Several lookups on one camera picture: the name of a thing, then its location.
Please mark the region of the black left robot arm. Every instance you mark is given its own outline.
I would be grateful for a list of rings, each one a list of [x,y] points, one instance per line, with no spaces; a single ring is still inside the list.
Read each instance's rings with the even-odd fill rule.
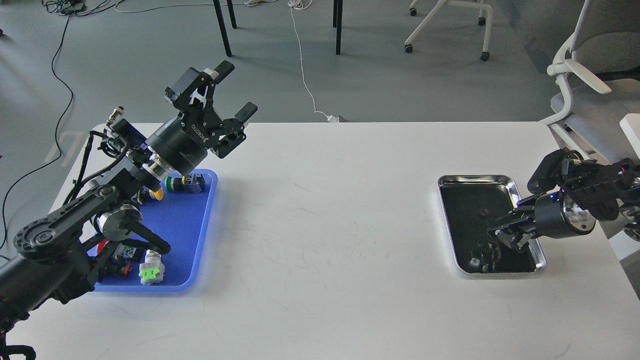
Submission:
[[[215,88],[233,70],[227,60],[213,69],[188,68],[164,94],[177,116],[150,137],[123,118],[121,107],[112,112],[97,135],[115,152],[114,162],[78,180],[60,208],[14,236],[17,255],[1,267],[3,360],[12,354],[34,360],[31,346],[7,345],[7,333],[48,299],[65,305],[94,291],[119,244],[169,253],[170,245],[142,223],[133,196],[144,188],[159,191],[170,173],[187,176],[208,153],[224,158],[246,139],[254,103],[227,119],[214,108]]]

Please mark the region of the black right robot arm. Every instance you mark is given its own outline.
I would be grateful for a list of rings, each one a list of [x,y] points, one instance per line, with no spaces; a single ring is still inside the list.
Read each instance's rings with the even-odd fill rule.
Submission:
[[[539,237],[567,239],[594,230],[596,221],[627,219],[622,230],[639,239],[639,166],[630,158],[603,165],[562,148],[544,157],[527,184],[530,196],[498,218],[487,233],[523,251]]]

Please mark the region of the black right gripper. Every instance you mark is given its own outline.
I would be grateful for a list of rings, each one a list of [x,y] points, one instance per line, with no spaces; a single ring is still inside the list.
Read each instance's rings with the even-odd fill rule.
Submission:
[[[496,219],[487,234],[514,251],[525,251],[537,235],[551,239],[590,234],[596,219],[569,196],[541,196],[533,207],[517,207]]]

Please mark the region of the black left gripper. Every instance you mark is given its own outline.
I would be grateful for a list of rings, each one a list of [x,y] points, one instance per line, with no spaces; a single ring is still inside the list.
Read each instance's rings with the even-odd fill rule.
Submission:
[[[160,126],[146,140],[146,145],[172,171],[186,176],[199,166],[208,152],[225,158],[246,139],[246,123],[258,111],[257,105],[247,102],[233,118],[224,120],[213,108],[215,86],[234,69],[227,60],[214,69],[199,71],[190,67],[174,85],[164,90],[165,100],[178,110],[178,114]],[[187,112],[192,95],[199,89],[206,90],[205,108],[211,115],[205,116],[202,110]]]

